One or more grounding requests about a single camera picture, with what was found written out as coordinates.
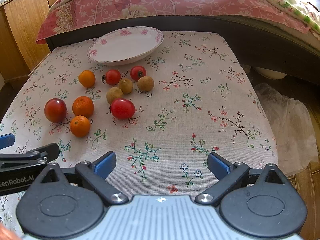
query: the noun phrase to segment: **red tomato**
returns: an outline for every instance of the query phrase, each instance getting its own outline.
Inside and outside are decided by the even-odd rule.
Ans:
[[[114,86],[119,83],[121,79],[121,74],[116,69],[110,69],[106,72],[106,83]]]
[[[62,99],[52,98],[44,106],[44,115],[50,122],[62,122],[66,114],[67,107]]]
[[[143,66],[134,66],[130,70],[130,76],[133,80],[138,81],[140,78],[144,77],[147,74]]]
[[[127,99],[117,98],[111,104],[111,114],[118,119],[128,119],[133,117],[135,107]]]

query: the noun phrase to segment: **oval plate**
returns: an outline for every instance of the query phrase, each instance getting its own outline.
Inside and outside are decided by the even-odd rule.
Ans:
[[[136,62],[151,54],[163,41],[160,30],[128,27],[98,38],[87,51],[89,59],[110,66]]]

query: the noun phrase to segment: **orange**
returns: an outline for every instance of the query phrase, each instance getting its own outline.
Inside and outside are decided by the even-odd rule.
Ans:
[[[69,128],[74,136],[83,137],[90,131],[90,126],[88,118],[78,115],[71,120]]]
[[[75,115],[83,115],[86,118],[89,118],[93,114],[93,110],[93,102],[86,96],[78,97],[72,105],[72,112]]]
[[[79,82],[85,88],[90,88],[96,82],[96,77],[94,76],[92,71],[84,70],[79,75]]]

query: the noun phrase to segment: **bed frame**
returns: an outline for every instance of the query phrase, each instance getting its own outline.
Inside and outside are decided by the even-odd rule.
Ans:
[[[161,31],[198,31],[220,34],[240,64],[258,66],[320,85],[320,52],[271,24],[252,18],[202,16],[152,16],[122,19],[60,33],[47,38],[51,51],[130,26],[150,26]]]

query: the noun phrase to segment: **wooden floor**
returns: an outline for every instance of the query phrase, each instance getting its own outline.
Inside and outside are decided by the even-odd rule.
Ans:
[[[248,77],[253,87],[260,83],[267,83],[281,94],[300,100],[306,105],[316,133],[319,157],[320,86],[291,76],[286,76],[281,80],[270,80],[261,76],[253,69],[251,69]],[[3,102],[1,104],[3,107],[0,109],[1,120],[16,95],[17,91],[8,83],[1,89],[0,100]],[[320,163],[309,164],[306,170],[291,176],[289,179],[302,196],[308,208],[308,217],[300,233],[301,237],[305,240],[320,238]]]

